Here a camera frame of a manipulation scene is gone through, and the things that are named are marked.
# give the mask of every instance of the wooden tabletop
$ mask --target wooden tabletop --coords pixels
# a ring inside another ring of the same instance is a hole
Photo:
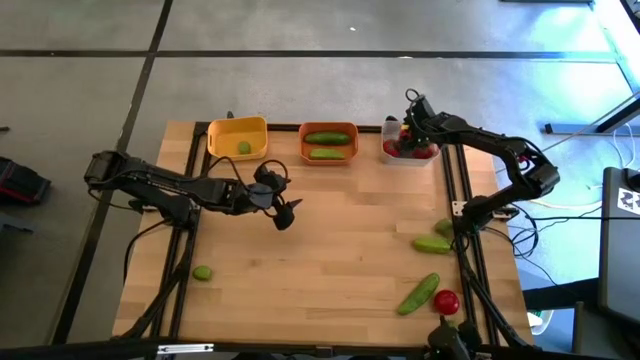
[[[159,166],[184,172],[193,127],[193,123],[169,123]],[[463,299],[456,257],[418,253],[410,246],[416,236],[432,232],[432,226],[448,216],[441,157],[425,167],[384,165],[379,161],[380,136],[360,134],[359,153],[350,166],[311,167],[300,160],[297,141],[296,132],[269,132],[265,158],[279,159],[289,169],[292,182],[284,197],[304,199],[289,229],[276,230],[262,213],[233,217],[202,212],[192,265],[207,265],[214,275],[210,282],[189,280],[180,338],[425,344],[438,324],[431,304],[404,317],[395,313],[398,304],[432,272],[440,275],[439,289],[451,289]],[[466,156],[474,195],[494,193],[491,156],[474,149],[466,149]],[[244,181],[252,182],[260,162],[237,163]],[[280,171],[275,165],[272,169]],[[209,175],[233,173],[221,164]],[[141,229],[158,220],[157,214],[145,215]],[[492,226],[506,232],[504,224]],[[170,233],[168,227],[159,228],[137,242],[114,334],[129,329],[156,295]],[[493,299],[520,336],[531,342],[511,246],[489,233],[482,233],[481,239]],[[484,333],[477,299],[475,306]],[[462,309],[452,317],[456,322],[463,320]]]

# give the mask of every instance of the tomato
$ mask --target tomato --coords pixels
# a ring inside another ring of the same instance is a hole
[[[440,290],[433,299],[433,305],[442,315],[453,315],[460,308],[460,300],[453,291]]]

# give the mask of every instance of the green lime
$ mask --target green lime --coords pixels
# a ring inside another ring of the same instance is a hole
[[[211,276],[213,275],[213,270],[211,270],[211,268],[208,266],[200,265],[193,269],[193,272],[191,274],[196,280],[209,281],[211,279]]]
[[[251,154],[251,144],[246,141],[240,141],[238,143],[238,152],[241,155]]]

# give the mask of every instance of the gray floor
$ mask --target gray floor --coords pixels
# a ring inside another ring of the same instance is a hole
[[[161,7],[161,0],[0,1],[0,49],[146,50]],[[175,1],[160,45],[180,50],[609,51],[599,17],[586,5],[497,0]],[[0,154],[53,180],[42,206],[2,208],[38,230],[3,234],[0,241],[0,347],[48,341],[92,215],[82,175],[93,152],[114,146],[142,62],[0,58],[0,125],[12,127],[0,138]],[[614,63],[157,59],[128,151],[153,161],[168,120],[213,120],[227,110],[238,116],[260,113],[274,123],[379,124],[388,114],[402,115],[407,87],[425,92],[437,110],[541,146],[557,140],[539,133],[542,123],[591,122],[631,94]],[[620,144],[628,158],[630,141]],[[607,138],[575,139],[548,156],[563,180],[546,200],[562,204],[598,200],[598,192],[586,185],[599,183],[604,167],[619,166]],[[535,215],[566,213],[525,206]],[[110,211],[71,341],[109,337],[124,248],[137,221],[135,214]],[[596,223],[568,223],[546,230],[532,259],[559,282],[594,276],[597,229]],[[573,256],[576,251],[582,256]],[[540,274],[527,263],[518,265]]]

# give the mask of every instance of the green cucumber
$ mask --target green cucumber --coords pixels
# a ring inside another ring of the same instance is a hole
[[[238,153],[241,155],[251,154],[251,144],[246,141],[240,141],[238,143]]]
[[[191,275],[193,275],[193,278],[196,280],[209,281],[213,275],[213,270],[208,266],[200,265],[193,269]]]
[[[420,306],[429,300],[440,284],[440,276],[436,273],[427,275],[418,286],[407,296],[398,306],[396,312],[400,315],[408,315],[416,311]]]
[[[351,142],[351,137],[341,132],[322,131],[306,135],[304,141],[319,145],[346,145]]]
[[[309,153],[312,160],[344,160],[342,151],[336,149],[313,149]]]
[[[413,248],[429,254],[447,254],[451,251],[451,243],[440,235],[424,235],[413,240]]]
[[[433,227],[433,229],[440,235],[446,237],[449,240],[453,240],[453,223],[448,218],[440,219]]]

